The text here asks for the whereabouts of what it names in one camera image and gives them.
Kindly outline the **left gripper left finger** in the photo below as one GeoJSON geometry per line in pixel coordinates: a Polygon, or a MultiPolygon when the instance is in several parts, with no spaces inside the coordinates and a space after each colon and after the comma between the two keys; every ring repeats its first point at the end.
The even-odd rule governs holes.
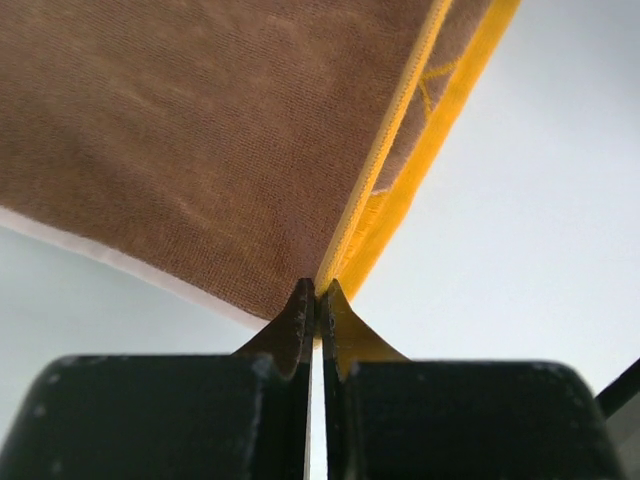
{"type": "Polygon", "coordinates": [[[314,287],[237,351],[77,355],[31,385],[5,479],[305,479],[314,287]]]}

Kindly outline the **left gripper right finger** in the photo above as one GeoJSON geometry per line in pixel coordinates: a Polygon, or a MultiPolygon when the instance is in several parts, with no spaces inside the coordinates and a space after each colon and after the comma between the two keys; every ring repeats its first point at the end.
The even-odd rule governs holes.
{"type": "Polygon", "coordinates": [[[411,360],[351,308],[318,304],[332,479],[622,479],[591,391],[546,361],[411,360]]]}

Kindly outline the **orange brown towel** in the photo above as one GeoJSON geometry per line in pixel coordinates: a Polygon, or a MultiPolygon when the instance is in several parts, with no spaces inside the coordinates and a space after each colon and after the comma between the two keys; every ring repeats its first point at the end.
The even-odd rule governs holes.
{"type": "Polygon", "coordinates": [[[246,324],[353,296],[514,1],[5,1],[1,223],[246,324]]]}

